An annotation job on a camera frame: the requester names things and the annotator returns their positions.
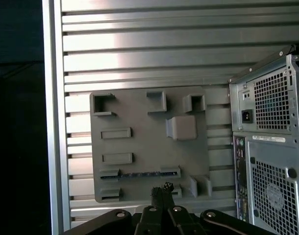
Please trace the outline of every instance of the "metal panel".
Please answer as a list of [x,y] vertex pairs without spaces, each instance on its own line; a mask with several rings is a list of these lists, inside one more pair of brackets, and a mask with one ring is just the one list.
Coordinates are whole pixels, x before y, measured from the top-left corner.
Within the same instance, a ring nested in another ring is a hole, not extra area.
[[[87,11],[87,10],[114,10],[114,9],[139,9],[139,8],[167,8],[167,7],[222,7],[223,2],[221,0],[62,0],[62,11]],[[297,3],[297,0],[248,0],[247,4],[262,4],[262,3]],[[246,5],[239,0],[227,0],[225,5],[231,5],[232,7],[246,7]]]
[[[205,90],[210,180],[216,190],[223,191],[214,191],[213,198],[203,205],[190,205],[196,213],[207,208],[234,213],[233,190],[229,188],[234,185],[233,171],[218,170],[231,165],[228,89],[218,85],[284,44],[299,42],[299,1],[57,0],[55,4],[57,16],[50,15],[55,24],[47,29],[55,29],[56,35],[45,31],[47,41],[57,45],[56,50],[47,47],[53,54],[45,57],[50,68],[46,86],[48,104],[54,103],[50,97],[59,103],[55,118],[50,119],[51,113],[48,116],[49,149],[55,150],[50,151],[50,159],[58,160],[62,169],[63,193],[51,194],[62,196],[64,229],[70,226],[71,217],[71,226],[75,226],[124,206],[98,204],[93,199],[88,95],[98,90],[210,88]],[[49,18],[49,12],[45,14],[44,20]],[[51,169],[59,166],[50,165]]]

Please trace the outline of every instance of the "gray 3d printed plate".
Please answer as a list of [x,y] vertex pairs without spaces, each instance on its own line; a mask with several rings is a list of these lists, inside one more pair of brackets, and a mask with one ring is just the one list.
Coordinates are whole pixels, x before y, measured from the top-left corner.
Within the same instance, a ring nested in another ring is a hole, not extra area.
[[166,181],[174,198],[209,194],[201,87],[94,92],[90,105],[98,202],[149,200]]

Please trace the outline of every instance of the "label sticker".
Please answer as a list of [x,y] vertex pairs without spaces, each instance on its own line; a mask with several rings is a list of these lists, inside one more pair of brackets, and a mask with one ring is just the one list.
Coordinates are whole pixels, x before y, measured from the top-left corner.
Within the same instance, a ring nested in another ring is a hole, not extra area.
[[283,137],[270,137],[270,136],[253,136],[253,140],[256,141],[272,141],[272,142],[280,142],[285,143],[286,139]]

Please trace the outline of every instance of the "gray plastic bracket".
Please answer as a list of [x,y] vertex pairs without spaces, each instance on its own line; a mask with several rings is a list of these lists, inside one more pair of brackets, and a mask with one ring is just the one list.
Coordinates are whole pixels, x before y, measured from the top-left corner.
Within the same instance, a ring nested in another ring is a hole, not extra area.
[[119,176],[120,169],[101,169],[100,170],[100,177],[116,177]]
[[119,138],[130,138],[131,128],[115,128],[115,129],[104,129],[100,132],[100,138],[105,139],[119,139]]
[[177,116],[166,120],[166,134],[175,141],[195,140],[198,137],[195,116]]
[[167,111],[166,94],[163,91],[146,92],[146,97],[155,105],[155,109],[148,114],[163,113]]
[[105,110],[105,102],[115,99],[113,94],[94,94],[93,95],[93,116],[105,117],[116,116],[115,113]]
[[160,168],[160,173],[164,174],[161,175],[161,178],[168,179],[168,178],[181,178],[181,170],[178,166],[163,166]]
[[211,197],[212,190],[211,181],[207,176],[195,175],[190,177],[190,191],[195,198],[198,197],[199,194]]
[[104,165],[121,165],[132,163],[132,153],[111,153],[102,154],[101,162]]
[[183,111],[202,112],[206,110],[205,96],[203,94],[190,94],[183,98]]
[[182,189],[181,189],[180,185],[174,185],[172,195],[173,195],[173,198],[182,198]]
[[106,202],[119,202],[121,188],[102,188],[100,190],[100,198]]

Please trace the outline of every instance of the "aluminum frame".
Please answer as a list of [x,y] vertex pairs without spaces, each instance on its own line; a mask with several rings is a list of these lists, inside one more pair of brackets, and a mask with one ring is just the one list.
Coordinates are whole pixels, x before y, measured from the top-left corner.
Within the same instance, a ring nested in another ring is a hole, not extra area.
[[43,0],[51,233],[70,229],[61,3]]

